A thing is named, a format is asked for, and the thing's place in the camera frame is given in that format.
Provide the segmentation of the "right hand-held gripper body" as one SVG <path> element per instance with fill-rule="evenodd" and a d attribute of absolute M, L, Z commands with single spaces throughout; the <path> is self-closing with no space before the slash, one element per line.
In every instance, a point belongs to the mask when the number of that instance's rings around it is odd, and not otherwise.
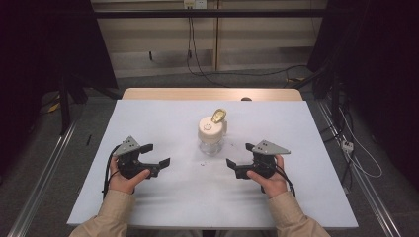
<path fill-rule="evenodd" d="M 248 179 L 249 170 L 263 176 L 272 177 L 277 171 L 277 161 L 275 156 L 290 154 L 291 152 L 275 143 L 262 140 L 250 151 L 253 154 L 253 163 L 250 165 L 236 165 L 234 170 L 237 179 Z"/>

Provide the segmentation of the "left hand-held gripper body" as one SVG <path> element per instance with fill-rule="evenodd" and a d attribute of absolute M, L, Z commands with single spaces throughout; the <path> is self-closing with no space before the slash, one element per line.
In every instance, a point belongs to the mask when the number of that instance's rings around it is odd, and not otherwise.
<path fill-rule="evenodd" d="M 157 178 L 160 172 L 159 164 L 146 164 L 139 161 L 141 154 L 140 145 L 132 136 L 129 136 L 117 148 L 114 154 L 118 157 L 118 168 L 122 176 L 131 179 L 141 171 L 148 169 L 150 174 L 148 179 Z"/>

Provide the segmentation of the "clear bottle with cream lid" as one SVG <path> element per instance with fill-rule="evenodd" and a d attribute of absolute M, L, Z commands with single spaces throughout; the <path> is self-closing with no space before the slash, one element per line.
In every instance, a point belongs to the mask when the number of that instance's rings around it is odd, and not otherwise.
<path fill-rule="evenodd" d="M 223 138 L 227 133 L 226 115 L 225 109 L 217 109 L 198 124 L 199 148 L 208 156 L 214 156 L 222 149 Z"/>

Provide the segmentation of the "person's right hand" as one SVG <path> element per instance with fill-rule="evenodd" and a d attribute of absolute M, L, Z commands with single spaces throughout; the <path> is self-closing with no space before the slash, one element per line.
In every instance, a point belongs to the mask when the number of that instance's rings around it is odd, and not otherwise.
<path fill-rule="evenodd" d="M 247 176 L 262 186 L 268 198 L 274 198 L 288 191 L 286 179 L 278 173 L 275 173 L 270 178 L 264 178 L 254 171 L 249 170 Z"/>

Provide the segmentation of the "person's left hand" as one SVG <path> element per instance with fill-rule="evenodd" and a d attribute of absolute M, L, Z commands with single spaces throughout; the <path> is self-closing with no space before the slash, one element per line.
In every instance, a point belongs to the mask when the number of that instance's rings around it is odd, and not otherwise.
<path fill-rule="evenodd" d="M 134 192 L 135 187 L 149 176 L 150 171 L 148 169 L 145 169 L 133 178 L 127 179 L 121 175 L 117 161 L 117 157 L 113 157 L 111 159 L 111 178 L 109 183 L 109 189 L 131 195 Z"/>

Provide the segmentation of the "white board table cover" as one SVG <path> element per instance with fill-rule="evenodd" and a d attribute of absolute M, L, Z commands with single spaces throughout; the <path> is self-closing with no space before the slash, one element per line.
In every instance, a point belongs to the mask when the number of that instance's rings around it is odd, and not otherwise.
<path fill-rule="evenodd" d="M 198 124 L 225 109 L 227 133 L 219 153 L 199 148 Z M 285 170 L 303 212 L 329 229 L 358 222 L 319 135 L 309 107 L 295 102 L 120 100 L 81 193 L 67 220 L 78 225 L 102 203 L 106 163 L 128 136 L 153 144 L 144 163 L 169 158 L 169 167 L 135 190 L 130 225 L 158 229 L 272 229 L 267 198 L 251 180 L 239 180 L 226 159 L 249 164 L 245 143 L 266 139 L 288 149 Z"/>

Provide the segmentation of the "wooden table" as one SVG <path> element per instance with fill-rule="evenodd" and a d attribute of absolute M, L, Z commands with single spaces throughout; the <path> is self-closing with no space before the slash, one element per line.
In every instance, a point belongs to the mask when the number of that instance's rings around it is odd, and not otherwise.
<path fill-rule="evenodd" d="M 301 101 L 296 89 L 128 88 L 124 100 Z"/>

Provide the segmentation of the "black metal stand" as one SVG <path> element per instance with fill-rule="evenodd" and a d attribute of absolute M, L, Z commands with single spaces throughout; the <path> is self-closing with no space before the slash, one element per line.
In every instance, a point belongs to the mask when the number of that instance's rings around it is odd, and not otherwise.
<path fill-rule="evenodd" d="M 119 92 L 114 92 L 111 89 L 100 86 L 90 78 L 76 74 L 66 74 L 62 76 L 58 81 L 58 85 L 59 104 L 61 108 L 61 135 L 63 135 L 71 125 L 68 96 L 71 96 L 76 104 L 86 104 L 88 96 L 85 92 L 85 88 L 93 88 L 95 91 L 113 100 L 119 100 L 123 97 Z"/>

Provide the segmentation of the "black curtain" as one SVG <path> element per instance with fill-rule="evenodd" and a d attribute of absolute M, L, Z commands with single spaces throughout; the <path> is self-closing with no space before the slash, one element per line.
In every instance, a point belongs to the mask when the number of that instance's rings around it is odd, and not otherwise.
<path fill-rule="evenodd" d="M 64 85 L 117 88 L 91 0 L 0 0 L 0 178 L 17 161 L 42 106 Z"/>
<path fill-rule="evenodd" d="M 340 78 L 390 161 L 419 191 L 419 0 L 328 0 L 308 60 L 320 69 L 354 23 Z"/>

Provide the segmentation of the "black horizontal bar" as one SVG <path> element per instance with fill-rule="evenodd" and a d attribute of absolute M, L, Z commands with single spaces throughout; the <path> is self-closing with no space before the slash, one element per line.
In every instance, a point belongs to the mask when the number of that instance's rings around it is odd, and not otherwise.
<path fill-rule="evenodd" d="M 324 17 L 329 11 L 323 9 L 285 10 L 100 10 L 94 15 L 101 19 L 116 18 L 311 18 Z"/>

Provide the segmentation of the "metal floor rail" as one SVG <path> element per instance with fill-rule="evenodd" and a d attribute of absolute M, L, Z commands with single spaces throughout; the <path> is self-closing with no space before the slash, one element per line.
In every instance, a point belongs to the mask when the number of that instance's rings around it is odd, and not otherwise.
<path fill-rule="evenodd" d="M 60 160 L 72 138 L 76 121 L 73 121 L 68 128 L 59 135 L 57 143 L 44 166 L 30 196 L 21 209 L 7 237 L 26 237 L 34 217 L 42 203 L 45 192 L 52 180 L 53 175 L 60 163 Z"/>
<path fill-rule="evenodd" d="M 357 180 L 368 204 L 370 205 L 372 212 L 374 213 L 378 224 L 384 232 L 386 237 L 401 237 L 400 231 L 398 230 L 388 208 L 382 202 L 382 199 L 378 195 L 375 187 L 373 186 L 371 179 L 378 179 L 382 176 L 382 167 L 377 161 L 377 159 L 371 154 L 371 152 L 358 140 L 356 135 L 353 132 L 353 129 L 350 126 L 350 123 L 344 116 L 344 113 L 341 109 L 338 109 L 337 116 L 343 121 L 345 129 L 349 132 L 348 135 L 345 133 L 339 133 L 336 123 L 332 120 L 332 110 L 326 102 L 317 102 L 317 106 L 320 109 L 324 119 L 327 124 L 330 126 L 330 130 L 336 140 L 337 144 L 340 147 L 340 150 L 343 152 L 345 160 L 350 163 L 350 168 L 352 170 L 353 177 Z M 341 142 L 343 140 L 353 140 L 356 145 L 358 145 L 377 165 L 379 173 L 373 175 L 366 171 L 362 166 L 358 157 L 354 152 L 346 153 L 341 148 Z"/>

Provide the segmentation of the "white wall socket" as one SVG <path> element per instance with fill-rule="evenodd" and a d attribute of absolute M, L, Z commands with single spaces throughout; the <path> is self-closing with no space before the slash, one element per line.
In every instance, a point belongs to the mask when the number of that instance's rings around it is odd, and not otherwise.
<path fill-rule="evenodd" d="M 207 7 L 207 0 L 184 0 L 185 9 L 206 9 Z"/>

